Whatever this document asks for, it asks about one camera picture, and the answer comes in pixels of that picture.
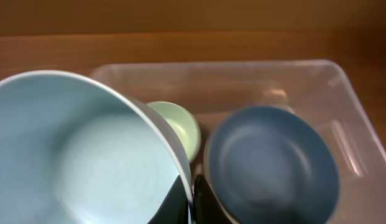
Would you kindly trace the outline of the clear plastic storage bin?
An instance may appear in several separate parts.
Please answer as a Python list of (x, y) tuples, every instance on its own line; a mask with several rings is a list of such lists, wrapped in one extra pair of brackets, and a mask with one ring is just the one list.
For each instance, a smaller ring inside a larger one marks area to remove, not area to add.
[(91, 77), (142, 102), (182, 106), (201, 128), (193, 174), (209, 177), (206, 146), (233, 111), (280, 108), (314, 128), (336, 162), (331, 223), (386, 223), (386, 152), (343, 69), (327, 60), (103, 65)]

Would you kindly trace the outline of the light blue plastic bowl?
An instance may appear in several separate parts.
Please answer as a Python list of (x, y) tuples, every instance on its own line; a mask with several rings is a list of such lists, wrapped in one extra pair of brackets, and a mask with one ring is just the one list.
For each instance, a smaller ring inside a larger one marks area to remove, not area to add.
[(190, 166), (145, 103), (57, 70), (0, 81), (1, 223), (149, 223)]

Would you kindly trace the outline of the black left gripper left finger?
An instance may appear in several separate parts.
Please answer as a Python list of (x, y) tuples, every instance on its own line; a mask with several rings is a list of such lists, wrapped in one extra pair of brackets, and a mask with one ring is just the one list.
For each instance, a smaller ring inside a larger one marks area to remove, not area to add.
[(178, 176), (160, 208), (149, 224), (188, 224), (188, 202), (180, 176)]

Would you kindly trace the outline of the mint green plastic bowl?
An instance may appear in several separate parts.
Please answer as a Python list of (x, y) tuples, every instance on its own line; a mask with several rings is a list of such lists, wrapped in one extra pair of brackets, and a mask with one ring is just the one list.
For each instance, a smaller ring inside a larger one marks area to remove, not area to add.
[(153, 101), (147, 106), (156, 111), (174, 130), (186, 152), (189, 163), (201, 146), (201, 131), (195, 117), (184, 107), (167, 101)]

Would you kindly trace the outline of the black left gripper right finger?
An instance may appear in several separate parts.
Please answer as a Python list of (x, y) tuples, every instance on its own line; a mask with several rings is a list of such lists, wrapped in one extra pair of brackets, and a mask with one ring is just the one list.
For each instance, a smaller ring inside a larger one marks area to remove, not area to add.
[(194, 183), (194, 206), (196, 224), (232, 224), (201, 174), (196, 176)]

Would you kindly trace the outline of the dark blue plastic plate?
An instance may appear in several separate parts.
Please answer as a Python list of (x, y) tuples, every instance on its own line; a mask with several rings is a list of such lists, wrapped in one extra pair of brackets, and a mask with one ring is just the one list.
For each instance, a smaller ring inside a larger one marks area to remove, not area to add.
[(326, 223), (339, 198), (339, 173), (323, 138), (273, 106), (231, 113), (210, 135), (205, 174), (238, 223)]

